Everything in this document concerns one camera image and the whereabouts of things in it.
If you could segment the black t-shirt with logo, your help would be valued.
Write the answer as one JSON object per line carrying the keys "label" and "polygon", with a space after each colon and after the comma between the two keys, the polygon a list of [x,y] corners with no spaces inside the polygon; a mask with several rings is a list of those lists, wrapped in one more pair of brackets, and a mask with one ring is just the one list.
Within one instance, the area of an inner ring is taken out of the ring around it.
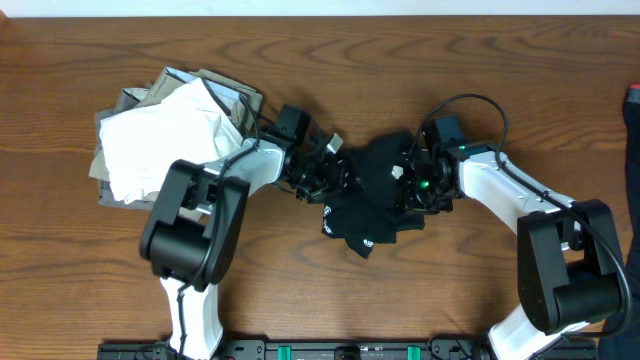
{"label": "black t-shirt with logo", "polygon": [[324,235],[343,239],[366,259],[376,244],[394,244],[399,232],[425,227],[423,215],[396,208],[401,188],[393,168],[404,158],[411,142],[411,134],[401,131],[346,151],[351,183],[324,201]]}

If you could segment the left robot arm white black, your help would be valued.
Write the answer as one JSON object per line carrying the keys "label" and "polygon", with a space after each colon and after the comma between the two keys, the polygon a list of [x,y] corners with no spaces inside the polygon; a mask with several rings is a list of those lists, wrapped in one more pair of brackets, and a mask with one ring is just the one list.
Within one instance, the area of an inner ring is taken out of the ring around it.
{"label": "left robot arm white black", "polygon": [[344,178],[342,138],[308,153],[297,137],[261,133],[216,161],[171,164],[140,242],[168,299],[170,359],[211,359],[223,338],[218,285],[234,257],[248,199],[285,181],[299,199],[322,201]]}

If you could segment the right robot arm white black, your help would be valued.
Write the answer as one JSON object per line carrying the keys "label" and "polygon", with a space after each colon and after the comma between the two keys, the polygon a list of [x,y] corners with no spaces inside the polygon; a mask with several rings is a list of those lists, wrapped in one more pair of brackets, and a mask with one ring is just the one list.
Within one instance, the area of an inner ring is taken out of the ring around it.
{"label": "right robot arm white black", "polygon": [[405,209],[435,215],[454,200],[482,204],[517,240],[519,304],[472,345],[473,359],[540,359],[586,326],[631,315],[611,210],[578,202],[527,175],[491,143],[439,142],[400,163]]}

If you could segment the beige folded trousers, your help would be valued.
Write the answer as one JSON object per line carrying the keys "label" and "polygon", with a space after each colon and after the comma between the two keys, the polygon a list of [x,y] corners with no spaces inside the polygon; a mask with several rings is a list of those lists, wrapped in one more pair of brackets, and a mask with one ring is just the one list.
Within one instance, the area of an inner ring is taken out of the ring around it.
{"label": "beige folded trousers", "polygon": [[[242,95],[245,95],[250,107],[256,112],[260,110],[262,105],[262,94],[248,85],[209,70],[200,69],[197,72],[184,72],[178,69],[165,67],[153,84],[146,84],[144,88],[122,88],[113,109],[107,109],[96,113],[96,136],[99,136],[102,120],[136,107],[146,107],[159,104],[180,85],[193,81],[196,78],[201,78],[211,89],[214,97],[217,98],[223,106],[230,109],[231,122],[242,135],[245,135],[249,131],[252,123],[250,116],[240,109],[242,104],[237,100],[238,94],[241,93]],[[96,146],[94,155],[95,157],[91,163],[89,176],[98,181],[98,203],[100,205],[136,210],[151,210],[157,197],[155,193],[145,195],[142,199],[136,199],[131,203],[126,203],[124,200],[117,200],[111,189],[109,172],[106,167],[102,142],[100,140],[98,140],[98,145]]]}

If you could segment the dark object red tip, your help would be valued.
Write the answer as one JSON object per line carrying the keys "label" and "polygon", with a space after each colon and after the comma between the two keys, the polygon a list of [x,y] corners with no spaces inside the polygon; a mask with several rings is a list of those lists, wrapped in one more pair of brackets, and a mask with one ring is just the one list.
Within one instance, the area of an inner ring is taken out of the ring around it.
{"label": "dark object red tip", "polygon": [[632,323],[616,337],[599,342],[599,358],[604,360],[639,360],[639,85],[631,85],[623,103],[627,129],[626,194],[633,238],[626,261],[626,277],[632,295]]}

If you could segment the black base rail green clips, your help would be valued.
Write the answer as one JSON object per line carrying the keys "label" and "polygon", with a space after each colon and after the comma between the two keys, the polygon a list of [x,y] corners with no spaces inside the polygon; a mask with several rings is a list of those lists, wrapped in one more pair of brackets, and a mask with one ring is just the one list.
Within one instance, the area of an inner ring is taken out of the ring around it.
{"label": "black base rail green clips", "polygon": [[[97,359],[161,360],[179,359],[166,341],[155,343],[102,344]],[[497,359],[489,348],[469,339],[432,339],[424,343],[331,343],[265,342],[237,340],[223,344],[211,359],[221,360],[464,360]],[[593,342],[563,341],[533,359],[595,360],[598,351]]]}

